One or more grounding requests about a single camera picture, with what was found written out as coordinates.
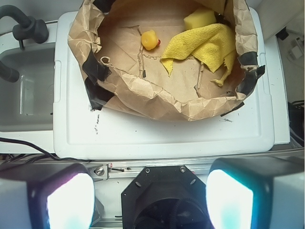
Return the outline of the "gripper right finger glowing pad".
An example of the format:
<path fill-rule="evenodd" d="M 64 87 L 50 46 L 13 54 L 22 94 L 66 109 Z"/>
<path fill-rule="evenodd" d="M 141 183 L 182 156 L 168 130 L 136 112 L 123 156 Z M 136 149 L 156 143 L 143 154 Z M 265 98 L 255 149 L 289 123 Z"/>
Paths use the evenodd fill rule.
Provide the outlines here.
<path fill-rule="evenodd" d="M 206 204 L 216 229 L 303 229 L 304 159 L 218 158 L 207 177 Z"/>

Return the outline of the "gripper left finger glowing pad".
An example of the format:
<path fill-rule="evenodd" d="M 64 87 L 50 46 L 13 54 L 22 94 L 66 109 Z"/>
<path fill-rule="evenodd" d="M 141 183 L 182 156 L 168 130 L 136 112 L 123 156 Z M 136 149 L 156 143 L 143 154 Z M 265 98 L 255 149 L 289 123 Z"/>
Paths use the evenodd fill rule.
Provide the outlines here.
<path fill-rule="evenodd" d="M 0 166 L 2 229 L 88 229 L 94 204 L 94 182 L 81 163 Z"/>

